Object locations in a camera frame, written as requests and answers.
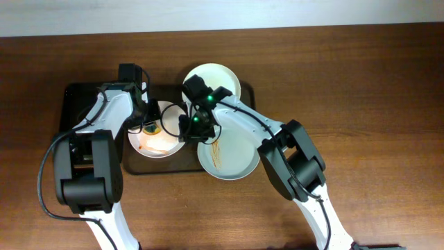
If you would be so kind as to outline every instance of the wooden table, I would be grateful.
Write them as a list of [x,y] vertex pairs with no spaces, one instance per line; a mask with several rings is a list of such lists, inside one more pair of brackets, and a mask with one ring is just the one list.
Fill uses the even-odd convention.
[[[201,63],[226,65],[254,88],[259,112],[307,128],[356,241],[442,249],[444,24],[1,38],[0,249],[99,248],[87,224],[42,212],[37,170],[64,88],[116,79],[128,62],[157,85],[181,84]],[[123,178],[122,208],[144,249],[314,244],[262,164],[238,181],[205,172]],[[71,214],[56,201],[50,163],[43,192],[50,210]]]

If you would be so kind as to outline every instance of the black cable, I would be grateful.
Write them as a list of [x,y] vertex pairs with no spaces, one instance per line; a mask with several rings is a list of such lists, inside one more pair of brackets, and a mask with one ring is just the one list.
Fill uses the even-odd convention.
[[211,145],[214,144],[215,142],[217,142],[217,140],[219,140],[219,138],[221,137],[222,134],[222,126],[221,125],[217,125],[219,126],[219,135],[217,136],[217,138],[215,140],[213,140],[211,143],[206,143],[206,142],[202,142],[205,145]]
[[77,128],[73,128],[70,131],[67,131],[65,133],[63,133],[62,135],[59,135],[49,146],[48,150],[46,150],[46,153],[43,156],[43,160],[40,163],[40,168],[39,168],[39,174],[37,176],[37,194],[39,197],[39,202],[40,202],[40,206],[42,207],[43,211],[51,218],[54,219],[61,219],[61,220],[67,220],[67,221],[76,221],[76,222],[92,222],[95,223],[105,234],[106,238],[111,242],[112,247],[117,250],[117,246],[114,243],[114,241],[112,240],[111,236],[108,234],[108,232],[106,231],[106,229],[103,227],[103,225],[100,223],[100,220],[98,219],[90,219],[90,218],[81,218],[81,217],[66,217],[66,216],[60,216],[60,215],[55,215],[52,212],[50,212],[48,210],[48,208],[46,207],[44,201],[43,201],[43,196],[42,196],[42,176],[43,176],[43,168],[44,168],[44,164],[46,162],[46,160],[48,159],[49,154],[51,153],[51,151],[53,150],[53,148],[64,138],[66,138],[67,136],[75,133],[76,131],[79,131],[80,129],[84,129],[88,126],[90,126],[102,113],[103,109],[105,109],[106,107],[106,103],[108,102],[108,99],[106,97],[105,92],[101,89],[98,88],[99,92],[103,95],[103,103],[102,106],[100,107],[99,111],[95,114],[95,116],[93,116],[93,118],[91,118],[91,120],[88,120],[85,118],[86,120],[86,124],[83,124],[82,126],[79,126]]
[[[274,133],[273,133],[273,132],[271,131],[271,129],[270,129],[270,128],[269,128],[269,127],[268,127],[263,121],[261,121],[259,118],[257,118],[256,116],[254,116],[253,114],[251,114],[251,113],[248,112],[248,111],[245,111],[245,110],[240,109],[240,108],[238,108],[238,107],[236,107],[236,106],[233,106],[233,105],[230,105],[230,104],[228,104],[228,103],[225,103],[225,102],[223,102],[223,101],[219,101],[218,103],[220,103],[220,104],[222,104],[222,105],[224,105],[224,106],[227,106],[227,107],[229,107],[229,108],[232,108],[233,110],[236,110],[236,111],[242,112],[242,113],[248,115],[249,117],[252,117],[254,120],[256,120],[256,122],[258,122],[259,124],[261,124],[261,126],[263,126],[263,127],[267,130],[267,132],[271,135],[271,138],[273,139],[273,141],[276,143],[276,145],[278,145],[278,139],[276,139]],[[279,151],[279,154],[280,154],[280,156],[282,157],[282,159],[283,159],[283,161],[284,161],[284,163],[285,163],[285,166],[286,166],[287,169],[289,170],[290,175],[293,177],[293,179],[295,180],[295,182],[296,182],[296,184],[298,185],[298,187],[299,187],[299,188],[300,188],[300,189],[301,189],[301,190],[302,190],[307,196],[309,196],[309,197],[315,199],[315,200],[316,200],[317,202],[319,202],[319,204],[321,205],[322,212],[323,212],[323,214],[324,214],[325,221],[327,222],[327,229],[328,229],[328,232],[327,232],[327,244],[325,245],[325,248],[324,248],[324,250],[327,250],[327,249],[328,249],[328,246],[329,246],[329,244],[330,244],[330,238],[332,237],[332,232],[331,232],[331,225],[330,225],[330,221],[329,221],[329,219],[328,219],[327,211],[325,210],[325,207],[324,207],[324,204],[323,204],[324,201],[321,199],[321,196],[319,196],[319,195],[315,195],[315,194],[312,194],[311,192],[308,192],[308,190],[305,189],[305,187],[304,187],[304,186],[302,185],[302,183],[298,180],[298,178],[296,178],[296,175],[294,174],[293,169],[290,167],[290,165],[289,165],[289,163],[288,163],[288,161],[287,161],[287,158],[285,157],[284,152],[282,151],[282,149],[281,149],[280,147],[277,147],[277,151]]]
[[327,211],[325,210],[324,200],[319,199],[317,201],[319,202],[319,205],[321,206],[322,213],[324,214],[324,217],[325,217],[325,222],[327,223],[328,235],[327,235],[327,242],[325,243],[325,247],[324,247],[324,250],[327,250],[328,246],[330,245],[330,238],[332,237],[332,226],[330,225],[330,220],[328,219]]
[[173,136],[173,137],[175,137],[175,138],[183,138],[184,136],[188,135],[188,133],[189,133],[190,130],[191,130],[191,112],[192,112],[192,109],[193,109],[193,103],[191,103],[191,104],[189,105],[189,113],[188,113],[189,124],[188,124],[188,128],[187,128],[187,130],[183,133],[183,135],[175,135],[175,134],[171,133],[170,131],[168,131],[168,130],[165,128],[165,126],[164,126],[164,114],[165,114],[165,112],[166,112],[169,108],[171,108],[172,106],[178,106],[178,107],[180,107],[179,103],[172,103],[172,104],[168,105],[168,106],[167,106],[167,107],[166,107],[166,108],[160,113],[160,126],[161,126],[162,129],[165,131],[165,133],[167,133],[167,134],[169,134],[169,135],[171,135],[171,136]]
[[139,132],[133,133],[133,132],[130,132],[129,129],[127,129],[126,132],[127,132],[127,133],[130,133],[130,134],[133,134],[133,135],[136,135],[136,134],[141,133],[141,131],[142,131],[143,129],[144,129],[144,121],[142,120],[142,122],[141,122],[141,124],[140,124],[140,128],[139,128]]
[[86,116],[88,114],[87,112],[89,112],[93,106],[94,106],[94,104],[83,108],[76,116],[76,122],[81,122],[83,120],[83,118],[81,119],[81,117],[83,117],[83,115]]

